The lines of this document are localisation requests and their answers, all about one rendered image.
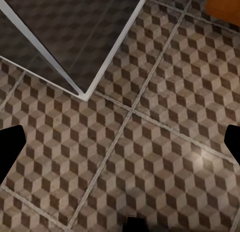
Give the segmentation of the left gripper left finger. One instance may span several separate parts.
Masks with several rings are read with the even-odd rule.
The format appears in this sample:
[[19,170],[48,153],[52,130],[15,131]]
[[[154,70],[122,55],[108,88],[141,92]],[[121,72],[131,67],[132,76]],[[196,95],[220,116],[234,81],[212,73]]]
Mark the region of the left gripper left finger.
[[26,144],[22,125],[0,130],[0,185]]

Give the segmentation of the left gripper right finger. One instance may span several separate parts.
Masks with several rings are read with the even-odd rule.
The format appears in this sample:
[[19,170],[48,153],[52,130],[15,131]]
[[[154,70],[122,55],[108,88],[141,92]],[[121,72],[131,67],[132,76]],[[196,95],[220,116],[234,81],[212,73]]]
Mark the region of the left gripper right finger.
[[240,165],[240,127],[228,125],[224,143]]

